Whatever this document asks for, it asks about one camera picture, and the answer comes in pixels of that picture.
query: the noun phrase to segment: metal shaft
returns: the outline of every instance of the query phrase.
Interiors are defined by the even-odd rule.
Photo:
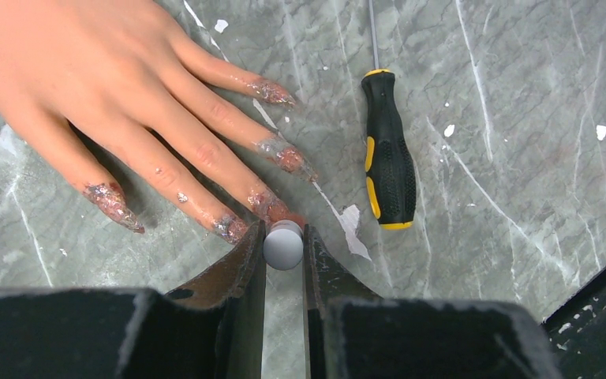
[[[380,59],[377,58],[377,35],[375,32],[375,11],[372,10],[372,0],[368,0],[368,11],[370,12],[370,33],[372,35],[372,60],[375,62],[375,69],[379,69]]]

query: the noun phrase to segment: marble surface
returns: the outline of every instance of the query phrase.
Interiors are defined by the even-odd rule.
[[[164,5],[213,54],[296,94],[301,106],[286,111],[221,92],[309,155],[332,206],[238,152],[381,295],[507,300],[541,319],[606,265],[606,1],[376,0],[380,59],[398,77],[417,168],[407,231],[382,231],[365,190],[365,2]],[[166,291],[230,249],[121,164],[107,166],[146,235],[109,222],[0,118],[0,287]],[[351,230],[355,209],[370,260],[350,252],[339,222]],[[300,268],[270,270],[264,377],[304,377],[301,310]]]

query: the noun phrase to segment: white ball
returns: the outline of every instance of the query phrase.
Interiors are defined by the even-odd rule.
[[[301,228],[293,221],[273,224],[264,240],[264,259],[276,270],[291,270],[303,260]]]

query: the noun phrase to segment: black and yellow handle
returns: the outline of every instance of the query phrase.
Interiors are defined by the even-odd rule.
[[[394,101],[395,82],[388,69],[374,69],[361,81],[368,102],[368,197],[377,222],[390,230],[412,226],[417,201],[412,156]]]

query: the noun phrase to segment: long fingernail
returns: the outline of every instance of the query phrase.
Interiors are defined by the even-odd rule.
[[[124,193],[119,184],[90,185],[85,187],[82,194],[115,223],[135,233],[143,234],[145,232],[145,228],[138,222],[136,214],[126,206]]]
[[[247,201],[252,205],[252,212],[266,221],[268,226],[280,220],[288,220],[293,213],[272,191],[266,189],[259,193],[252,193]]]
[[[247,233],[247,224],[235,215],[226,215],[214,222],[214,232],[231,245],[235,245]]]
[[[260,156],[274,162],[284,171],[309,182],[317,180],[317,173],[310,162],[292,144],[281,137],[272,137],[256,143]]]
[[[266,78],[260,78],[253,83],[247,84],[257,96],[261,97],[266,103],[284,104],[290,107],[296,105],[292,95],[288,93],[280,84],[270,81]]]

